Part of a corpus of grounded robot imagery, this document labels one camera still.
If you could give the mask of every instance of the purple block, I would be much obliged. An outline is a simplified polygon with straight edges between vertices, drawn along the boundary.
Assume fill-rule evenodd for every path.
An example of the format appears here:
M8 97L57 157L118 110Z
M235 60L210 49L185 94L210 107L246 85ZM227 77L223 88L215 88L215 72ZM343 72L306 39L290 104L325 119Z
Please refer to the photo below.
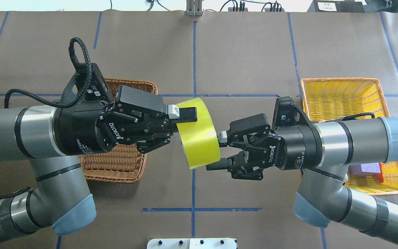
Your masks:
M350 175L375 175L380 174L379 163L355 164L348 167Z

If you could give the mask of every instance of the yellow tape roll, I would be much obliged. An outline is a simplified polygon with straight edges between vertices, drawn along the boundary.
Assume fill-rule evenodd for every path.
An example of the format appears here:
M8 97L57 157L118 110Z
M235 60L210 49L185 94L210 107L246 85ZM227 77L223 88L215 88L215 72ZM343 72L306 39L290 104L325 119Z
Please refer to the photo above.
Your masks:
M196 107L198 120L178 123L180 139L190 169L217 162L221 159L219 142L210 114L201 98L193 98L177 107Z

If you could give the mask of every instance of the yellow wicker basket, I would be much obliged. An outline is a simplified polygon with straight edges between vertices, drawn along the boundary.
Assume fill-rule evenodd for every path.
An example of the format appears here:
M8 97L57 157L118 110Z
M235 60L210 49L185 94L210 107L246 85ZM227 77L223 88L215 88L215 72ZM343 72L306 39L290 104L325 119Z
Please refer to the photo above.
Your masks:
M126 85L149 93L158 94L158 88L152 82L111 79L106 83L116 95L117 87ZM81 166L88 180L111 183L136 183L144 172L147 154L137 151L135 145L116 145L109 153L81 155Z
M303 110L310 120L331 120L361 112L389 117L378 79L301 79ZM351 176L347 187L371 195L398 194L398 161L382 164L383 183L374 176Z

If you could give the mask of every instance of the white sticker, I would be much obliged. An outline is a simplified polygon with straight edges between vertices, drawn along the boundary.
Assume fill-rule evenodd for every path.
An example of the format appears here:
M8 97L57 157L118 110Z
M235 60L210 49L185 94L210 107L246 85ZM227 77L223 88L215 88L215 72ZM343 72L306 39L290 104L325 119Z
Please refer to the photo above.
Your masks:
M323 11L337 11L337 9L336 9L336 4L335 4L335 3L322 3L322 2L317 2L317 5L319 5L319 10L323 10Z

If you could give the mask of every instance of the yellow object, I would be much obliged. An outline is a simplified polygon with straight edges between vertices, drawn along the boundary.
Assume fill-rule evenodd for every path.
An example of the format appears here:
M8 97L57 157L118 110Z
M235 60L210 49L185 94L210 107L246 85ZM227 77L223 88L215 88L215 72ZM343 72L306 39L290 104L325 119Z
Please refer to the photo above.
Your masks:
M201 98L193 98L177 107L196 107L198 120L178 123L180 139L190 169L217 162L221 159L219 142L210 114Z
M303 110L311 121L332 120L362 112L389 117L378 79L301 79ZM349 175L345 186L371 195L398 194L398 161L382 164L383 183L374 176Z

